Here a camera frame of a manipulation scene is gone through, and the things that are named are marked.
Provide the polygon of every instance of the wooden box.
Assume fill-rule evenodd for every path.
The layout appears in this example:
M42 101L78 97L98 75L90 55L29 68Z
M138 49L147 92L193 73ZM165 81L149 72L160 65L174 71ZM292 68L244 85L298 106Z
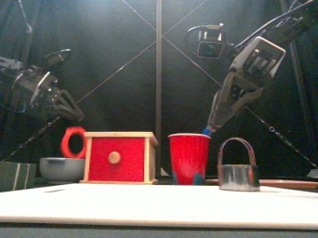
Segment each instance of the wooden box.
M87 183L153 184L157 139L151 132L86 132Z

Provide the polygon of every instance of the cable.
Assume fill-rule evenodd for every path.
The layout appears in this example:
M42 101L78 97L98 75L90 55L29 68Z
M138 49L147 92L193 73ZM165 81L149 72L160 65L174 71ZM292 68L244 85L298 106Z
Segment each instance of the cable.
M236 48L241 48L250 40L270 26L273 26L278 21L282 21L285 18L298 13L305 7L309 7L315 3L315 0L309 0L302 6L294 8L288 13L282 14L273 20L270 20L257 31L236 46Z

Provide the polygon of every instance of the gray bowl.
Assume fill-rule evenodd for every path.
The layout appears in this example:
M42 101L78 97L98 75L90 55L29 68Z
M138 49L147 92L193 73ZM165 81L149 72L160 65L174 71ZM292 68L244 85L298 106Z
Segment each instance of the gray bowl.
M51 183L73 183L83 180L85 160L47 157L41 159L41 173Z

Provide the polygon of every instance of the gray object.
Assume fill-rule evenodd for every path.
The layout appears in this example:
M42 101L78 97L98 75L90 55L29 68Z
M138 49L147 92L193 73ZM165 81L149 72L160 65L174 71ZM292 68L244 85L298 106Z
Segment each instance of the gray object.
M61 157L42 158L41 173L51 183L79 182L85 175L85 160Z
M33 188L35 172L35 164L0 162L0 192Z
M230 140L238 140L245 145L250 157L249 165L222 164L224 147ZM248 192L260 191L258 168L254 149L250 143L242 138L232 138L221 146L218 157L218 177L221 190Z

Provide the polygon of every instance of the white table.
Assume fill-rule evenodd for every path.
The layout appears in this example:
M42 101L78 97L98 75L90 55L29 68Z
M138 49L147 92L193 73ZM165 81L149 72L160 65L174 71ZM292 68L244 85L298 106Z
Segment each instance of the white table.
M318 232L318 193L272 187L229 192L218 186L69 184L0 193L0 222Z

